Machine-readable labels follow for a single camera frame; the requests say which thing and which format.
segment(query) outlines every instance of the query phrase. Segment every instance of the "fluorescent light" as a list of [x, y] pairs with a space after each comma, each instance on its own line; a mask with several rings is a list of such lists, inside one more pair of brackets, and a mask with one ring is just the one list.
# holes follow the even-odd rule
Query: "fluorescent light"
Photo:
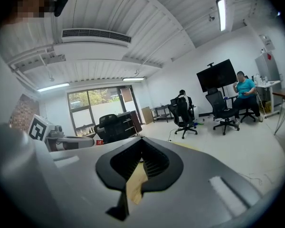
[[140, 80], [144, 80], [144, 78], [123, 78], [123, 81], [140, 81]]
[[219, 29], [224, 31], [226, 29], [226, 8], [225, 0], [217, 0], [218, 6], [218, 18], [219, 18]]
[[70, 85], [69, 83], [61, 84], [61, 85], [54, 85], [54, 86], [50, 86], [50, 87], [47, 87], [47, 88], [39, 89], [38, 91], [39, 91], [39, 92], [42, 92], [42, 91], [46, 91], [46, 90], [50, 90], [50, 89], [56, 89], [56, 88], [60, 88], [60, 87], [64, 87], [64, 86], [69, 86], [69, 85]]

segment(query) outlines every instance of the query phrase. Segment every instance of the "gray floor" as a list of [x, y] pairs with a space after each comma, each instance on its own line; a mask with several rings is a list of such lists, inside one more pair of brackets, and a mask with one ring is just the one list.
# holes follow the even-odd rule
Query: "gray floor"
[[279, 187], [285, 178], [285, 122], [274, 136], [279, 115], [264, 119], [262, 123], [245, 119], [240, 131], [228, 127], [223, 136], [222, 127], [213, 130], [213, 118], [199, 119], [204, 125], [197, 127], [198, 135], [182, 132], [174, 134], [178, 126], [173, 120], [158, 121], [142, 126], [140, 135], [167, 141], [169, 138], [186, 147], [208, 153], [250, 181], [261, 193]]

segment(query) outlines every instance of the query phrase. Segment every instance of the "person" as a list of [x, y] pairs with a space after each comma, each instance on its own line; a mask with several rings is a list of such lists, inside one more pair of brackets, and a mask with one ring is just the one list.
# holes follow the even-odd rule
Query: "person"
[[239, 115], [238, 112], [240, 109], [244, 107], [250, 108], [260, 122], [263, 121], [263, 117], [260, 114], [260, 110], [258, 108], [257, 99], [255, 97], [256, 86], [255, 83], [249, 79], [245, 78], [245, 75], [242, 71], [237, 73], [238, 82], [233, 84], [233, 89], [236, 93], [238, 93], [238, 98], [233, 103], [233, 108], [237, 109], [237, 113], [235, 115], [235, 124], [239, 125]]
[[182, 98], [184, 97], [186, 99], [186, 103], [188, 106], [188, 112], [189, 115], [193, 117], [193, 104], [192, 104], [192, 100], [190, 97], [186, 96], [186, 91], [184, 91], [183, 89], [180, 90], [180, 94], [176, 97], [176, 98]]

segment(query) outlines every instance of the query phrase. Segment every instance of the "television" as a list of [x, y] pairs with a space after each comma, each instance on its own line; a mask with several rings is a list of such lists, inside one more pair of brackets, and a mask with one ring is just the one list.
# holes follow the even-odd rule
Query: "television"
[[229, 59], [197, 73], [197, 76], [203, 92], [233, 84], [237, 80]]

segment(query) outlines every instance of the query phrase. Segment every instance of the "teal shirt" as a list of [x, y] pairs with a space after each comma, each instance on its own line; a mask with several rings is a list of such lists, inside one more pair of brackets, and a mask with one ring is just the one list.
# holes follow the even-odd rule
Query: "teal shirt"
[[248, 92], [252, 88], [255, 88], [255, 87], [256, 87], [255, 83], [251, 79], [249, 79], [249, 78], [247, 78], [245, 80], [245, 82], [243, 82], [243, 83], [239, 82], [237, 84], [238, 97], [241, 98], [241, 99], [246, 99], [246, 98], [249, 98], [249, 97], [253, 96], [253, 94], [252, 95], [248, 95], [248, 96], [244, 96], [243, 94], [244, 94], [244, 92]]

